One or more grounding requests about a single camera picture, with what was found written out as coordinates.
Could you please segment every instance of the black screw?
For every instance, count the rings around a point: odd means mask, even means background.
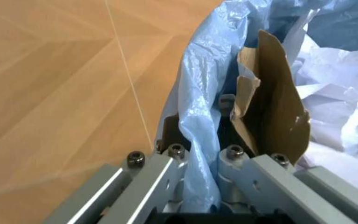
[[[145,154],[140,151],[133,151],[126,157],[129,168],[141,168],[145,164]]]
[[[280,166],[287,168],[289,165],[289,159],[286,155],[281,153],[273,153],[270,156],[274,161],[276,161]]]
[[[239,145],[230,145],[227,147],[226,156],[231,159],[235,160],[241,158],[244,155],[244,149]]]
[[[183,159],[185,157],[185,147],[178,143],[170,145],[168,147],[168,156],[174,159]]]

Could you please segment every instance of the torn cardboard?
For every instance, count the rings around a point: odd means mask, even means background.
[[[255,155],[282,153],[294,164],[309,143],[309,113],[280,42],[263,30],[258,42],[258,48],[238,54],[240,75],[231,122]]]

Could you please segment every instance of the trash bag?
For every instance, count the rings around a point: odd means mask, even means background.
[[[358,50],[357,0],[227,0],[194,33],[156,137],[162,136],[164,118],[179,113],[179,129],[191,142],[182,212],[209,212],[219,207],[214,181],[220,151],[216,99],[222,93],[235,93],[237,53],[244,46],[257,45],[259,29],[283,41],[297,19],[311,9],[321,9],[308,30],[320,47]]]

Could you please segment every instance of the wooden floor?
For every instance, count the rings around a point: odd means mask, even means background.
[[[219,0],[0,0],[0,223],[38,223],[103,163],[153,148]]]

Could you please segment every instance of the gray metal frame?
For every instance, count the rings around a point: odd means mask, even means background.
[[[161,212],[182,178],[175,159],[154,154],[125,189],[100,224],[142,224],[156,209]]]
[[[323,167],[294,173],[303,183],[358,223],[358,189]]]
[[[115,202],[130,182],[130,176],[122,168],[103,165],[85,184],[62,202],[43,223],[94,223],[100,213]]]
[[[246,161],[229,178],[262,213],[280,210],[296,223],[354,223],[267,155]]]

